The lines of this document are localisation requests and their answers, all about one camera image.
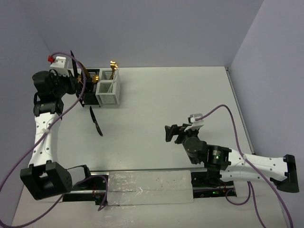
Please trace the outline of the gold fork green handle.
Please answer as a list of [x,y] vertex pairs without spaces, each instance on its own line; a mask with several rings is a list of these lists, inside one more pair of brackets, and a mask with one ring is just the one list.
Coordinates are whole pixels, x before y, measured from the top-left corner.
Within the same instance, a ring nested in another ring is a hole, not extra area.
[[119,64],[116,63],[115,61],[110,62],[110,67],[112,69],[111,80],[113,80],[115,71],[118,69],[118,66],[119,66]]
[[113,78],[114,78],[114,72],[116,70],[116,62],[114,60],[110,61],[110,68],[112,69],[110,80],[113,80]]

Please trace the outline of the white utensil caddy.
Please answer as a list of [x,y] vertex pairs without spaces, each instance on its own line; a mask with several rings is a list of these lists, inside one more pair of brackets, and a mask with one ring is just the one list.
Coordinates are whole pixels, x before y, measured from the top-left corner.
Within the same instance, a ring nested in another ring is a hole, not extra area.
[[111,77],[112,70],[102,70],[96,86],[95,96],[100,106],[120,105],[121,82],[119,69]]

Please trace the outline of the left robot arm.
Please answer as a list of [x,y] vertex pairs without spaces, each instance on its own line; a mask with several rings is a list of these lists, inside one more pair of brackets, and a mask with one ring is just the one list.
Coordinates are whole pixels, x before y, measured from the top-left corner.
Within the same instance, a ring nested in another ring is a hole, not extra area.
[[50,198],[72,190],[70,172],[57,161],[57,137],[64,113],[62,98],[75,94],[77,79],[63,76],[55,69],[39,71],[32,77],[33,113],[36,124],[35,144],[28,167],[20,171],[20,178],[35,200]]

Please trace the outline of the gold knife green handle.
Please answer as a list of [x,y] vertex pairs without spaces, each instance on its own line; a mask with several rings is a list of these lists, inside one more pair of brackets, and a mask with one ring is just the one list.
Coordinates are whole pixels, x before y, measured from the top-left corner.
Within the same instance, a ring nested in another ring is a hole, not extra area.
[[85,66],[79,61],[79,65],[82,68],[82,72],[85,74],[86,78],[89,79],[90,78],[90,74],[88,72],[88,70],[85,68]]

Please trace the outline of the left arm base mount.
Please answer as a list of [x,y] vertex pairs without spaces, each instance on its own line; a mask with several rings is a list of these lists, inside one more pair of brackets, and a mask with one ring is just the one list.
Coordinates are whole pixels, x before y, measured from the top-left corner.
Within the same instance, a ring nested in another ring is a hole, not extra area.
[[94,202],[96,206],[106,205],[108,175],[92,175],[92,178],[75,185],[63,196],[63,202]]

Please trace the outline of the gold spoon green handle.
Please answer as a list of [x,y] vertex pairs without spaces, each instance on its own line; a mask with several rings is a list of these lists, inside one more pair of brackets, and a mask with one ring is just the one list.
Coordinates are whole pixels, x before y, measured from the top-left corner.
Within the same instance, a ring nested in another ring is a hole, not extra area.
[[94,75],[94,76],[92,77],[92,83],[93,83],[93,84],[96,84],[96,83],[98,83],[98,81],[99,81],[99,75]]
[[86,81],[87,81],[87,77],[86,75],[83,74],[79,74],[77,77],[77,82],[82,85],[82,86],[86,86]]

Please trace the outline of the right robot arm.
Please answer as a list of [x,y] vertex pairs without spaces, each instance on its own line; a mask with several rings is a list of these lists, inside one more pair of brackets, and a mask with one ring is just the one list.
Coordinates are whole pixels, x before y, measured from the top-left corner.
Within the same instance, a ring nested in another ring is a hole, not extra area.
[[273,183],[277,190],[298,193],[296,162],[293,155],[279,158],[253,154],[241,155],[238,151],[219,145],[207,144],[198,137],[199,128],[190,124],[165,126],[165,141],[176,136],[192,164],[203,164],[206,171],[202,182],[216,187],[229,181],[264,181]]

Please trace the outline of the black utensil caddy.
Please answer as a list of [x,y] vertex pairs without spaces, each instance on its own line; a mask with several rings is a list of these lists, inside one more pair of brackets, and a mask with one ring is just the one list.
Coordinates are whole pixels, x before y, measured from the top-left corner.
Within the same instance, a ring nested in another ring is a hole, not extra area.
[[100,70],[88,69],[88,72],[90,74],[90,78],[87,79],[84,93],[82,95],[82,98],[79,100],[82,107],[85,107],[86,105],[99,105],[99,102],[95,95],[97,83],[92,83],[92,77],[94,75],[99,75]]

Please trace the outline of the black knife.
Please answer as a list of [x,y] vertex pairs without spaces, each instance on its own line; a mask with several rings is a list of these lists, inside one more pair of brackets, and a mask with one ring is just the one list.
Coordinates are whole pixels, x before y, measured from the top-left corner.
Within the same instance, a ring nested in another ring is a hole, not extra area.
[[72,52],[72,50],[70,51],[70,54],[71,54],[71,56],[73,57],[73,58],[72,58],[72,69],[73,69],[73,74],[74,74],[74,77],[75,77],[75,78],[78,78],[77,65],[76,65],[76,62],[75,62],[75,60],[74,60],[75,56],[74,56],[74,53]]
[[95,124],[95,127],[96,127],[96,130],[97,130],[98,134],[99,134],[100,136],[103,136],[103,133],[102,133],[100,127],[99,127],[99,124],[98,124],[98,122],[97,122],[97,120],[96,120],[94,111],[93,111],[93,109],[92,109],[91,106],[89,107],[89,111],[90,111],[90,115],[91,115],[92,121],[93,121],[93,123]]

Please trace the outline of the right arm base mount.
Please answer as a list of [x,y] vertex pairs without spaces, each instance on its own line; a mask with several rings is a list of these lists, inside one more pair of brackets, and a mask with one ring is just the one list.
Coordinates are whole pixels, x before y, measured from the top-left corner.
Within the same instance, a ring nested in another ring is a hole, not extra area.
[[219,181],[207,179],[206,171],[192,171],[191,184],[193,197],[200,198],[218,198],[226,196],[236,196],[235,186],[233,181]]

